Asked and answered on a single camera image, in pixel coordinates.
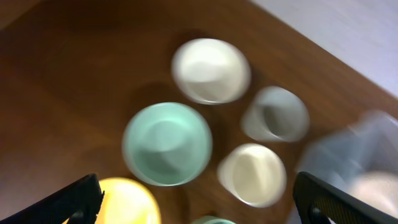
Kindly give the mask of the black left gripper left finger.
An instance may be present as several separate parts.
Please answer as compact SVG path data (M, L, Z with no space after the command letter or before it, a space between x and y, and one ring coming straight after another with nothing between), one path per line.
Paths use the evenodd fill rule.
M104 199L96 174L88 174L35 204L1 220L1 224L94 224Z

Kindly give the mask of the large cream bowl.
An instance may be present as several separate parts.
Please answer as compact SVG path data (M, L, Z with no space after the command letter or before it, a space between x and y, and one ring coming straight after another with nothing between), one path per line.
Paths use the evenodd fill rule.
M358 176L348 187L358 200L397 218L397 176L387 172L368 172Z

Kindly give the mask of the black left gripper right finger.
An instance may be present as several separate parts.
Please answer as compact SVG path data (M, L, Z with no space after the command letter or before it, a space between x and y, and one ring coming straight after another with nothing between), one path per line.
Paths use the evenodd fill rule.
M394 218L308 172L299 172L293 198L302 224L393 224Z

